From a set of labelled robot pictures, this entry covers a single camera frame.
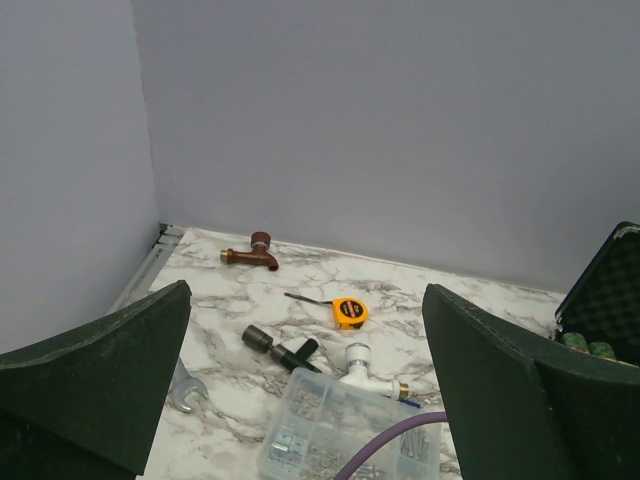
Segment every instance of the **yellow tape measure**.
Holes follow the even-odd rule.
[[[333,300],[321,302],[309,297],[303,297],[302,295],[295,295],[293,293],[285,293],[285,296],[321,306],[331,305],[331,309],[333,310],[333,319],[339,330],[358,330],[362,325],[364,325],[364,322],[369,317],[369,310],[367,309],[367,306],[363,301],[358,300],[357,298],[334,298]]]

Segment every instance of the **clear plastic organizer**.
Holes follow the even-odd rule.
[[[414,407],[294,370],[258,453],[268,480],[330,480],[380,432],[421,413]],[[353,480],[435,480],[440,468],[440,424],[414,428],[388,443]]]

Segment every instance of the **white wall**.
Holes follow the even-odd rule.
[[[0,4],[0,353],[104,314],[157,234],[127,0]]]
[[[567,289],[640,220],[640,2],[133,4],[165,222]]]

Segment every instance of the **wrench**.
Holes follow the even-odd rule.
[[[176,369],[171,377],[171,404],[181,412],[191,413],[193,408],[187,403],[187,396],[195,392],[205,400],[209,398],[209,391],[202,380],[192,377],[187,371],[182,359],[178,357]]]

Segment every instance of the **copper pipe fitting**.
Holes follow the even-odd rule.
[[[275,272],[279,265],[273,255],[268,253],[271,246],[271,236],[266,232],[256,232],[251,235],[251,251],[236,252],[229,248],[220,251],[220,261],[231,265],[232,263],[244,263],[247,265],[265,265],[270,271]]]

